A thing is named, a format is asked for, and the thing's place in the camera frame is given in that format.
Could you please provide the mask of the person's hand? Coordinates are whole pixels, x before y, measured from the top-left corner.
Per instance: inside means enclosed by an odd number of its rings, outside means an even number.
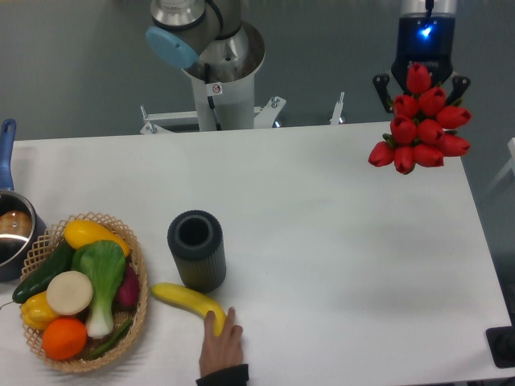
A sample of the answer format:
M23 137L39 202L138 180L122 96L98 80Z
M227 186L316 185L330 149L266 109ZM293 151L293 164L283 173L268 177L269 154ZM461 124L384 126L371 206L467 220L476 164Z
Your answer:
M199 366L200 376L243 364L243 329L236 324L236 311L229 308L222 332L214 334L216 315L209 311L204 319L204 341L201 348Z

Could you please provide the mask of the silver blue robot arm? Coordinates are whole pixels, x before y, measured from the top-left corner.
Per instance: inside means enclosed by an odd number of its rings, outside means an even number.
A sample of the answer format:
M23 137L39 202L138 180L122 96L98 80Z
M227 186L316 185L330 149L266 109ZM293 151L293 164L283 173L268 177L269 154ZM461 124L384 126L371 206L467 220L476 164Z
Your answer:
M432 85L450 81L447 103L458 101L470 85L454 72L451 51L455 1L401 1L395 61L373 84L386 112L393 112L387 87L396 80L405 94L414 86L415 64L426 67ZM264 58L262 38L242 18L240 1L153 1L153 26L146 32L152 51L165 63L207 83L239 80Z

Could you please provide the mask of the dark sleeved forearm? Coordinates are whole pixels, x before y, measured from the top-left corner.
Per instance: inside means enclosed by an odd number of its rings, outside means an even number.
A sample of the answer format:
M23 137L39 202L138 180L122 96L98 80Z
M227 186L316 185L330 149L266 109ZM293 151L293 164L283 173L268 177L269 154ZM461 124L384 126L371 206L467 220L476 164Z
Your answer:
M243 363L202 376L196 380L198 386L246 386L249 381L249 365Z

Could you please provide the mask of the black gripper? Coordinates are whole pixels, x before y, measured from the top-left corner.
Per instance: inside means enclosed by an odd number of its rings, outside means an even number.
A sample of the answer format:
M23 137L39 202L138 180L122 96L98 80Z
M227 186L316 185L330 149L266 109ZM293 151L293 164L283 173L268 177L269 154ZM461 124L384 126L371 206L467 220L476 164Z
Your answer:
M455 18L450 15L437 14L426 18L424 15L410 14L399 19L397 52L391 72L403 91L407 90L408 68L414 63L420 63L427 68L433 84L443 84L451 76L454 30ZM393 99L388 91L390 77L390 73L381 73L372 79L381 105L387 113L393 112ZM470 84L469 77L452 75L452 90L446 99L446 105L459 101Z

